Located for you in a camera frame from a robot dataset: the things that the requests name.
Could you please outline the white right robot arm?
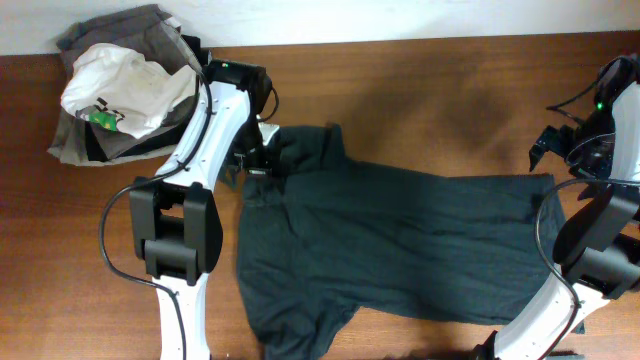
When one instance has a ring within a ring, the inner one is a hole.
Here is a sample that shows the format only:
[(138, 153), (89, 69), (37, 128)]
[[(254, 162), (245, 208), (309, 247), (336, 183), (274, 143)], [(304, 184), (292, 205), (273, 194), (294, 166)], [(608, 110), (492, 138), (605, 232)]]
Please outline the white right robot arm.
[(639, 289), (639, 242), (624, 228), (639, 220), (639, 57), (621, 55), (587, 89), (594, 110), (575, 127), (546, 127), (529, 150), (536, 166), (554, 153), (571, 179), (544, 197), (584, 183), (585, 206), (569, 218), (552, 254), (550, 275), (524, 310), (471, 352), (473, 359), (551, 359), (556, 346), (584, 319)]

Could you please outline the dark green t-shirt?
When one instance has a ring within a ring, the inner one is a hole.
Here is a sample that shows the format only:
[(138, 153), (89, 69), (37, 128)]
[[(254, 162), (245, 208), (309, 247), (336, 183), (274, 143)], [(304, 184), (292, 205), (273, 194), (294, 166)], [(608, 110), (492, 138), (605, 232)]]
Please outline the dark green t-shirt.
[(237, 279), (268, 359), (318, 359), (362, 307), (512, 321), (565, 216), (550, 175), (442, 177), (348, 157), (341, 129), (287, 127), (281, 173), (243, 186)]

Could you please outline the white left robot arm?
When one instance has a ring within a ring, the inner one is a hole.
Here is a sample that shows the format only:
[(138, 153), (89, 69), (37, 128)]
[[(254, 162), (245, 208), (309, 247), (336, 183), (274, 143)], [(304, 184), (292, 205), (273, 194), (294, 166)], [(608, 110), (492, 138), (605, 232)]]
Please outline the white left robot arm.
[(211, 356), (206, 287), (223, 243), (214, 188), (241, 171), (271, 172), (267, 146), (278, 129), (261, 114), (275, 96), (265, 68), (211, 61), (177, 147), (154, 177), (136, 179), (129, 192), (134, 251), (157, 292), (164, 359)]

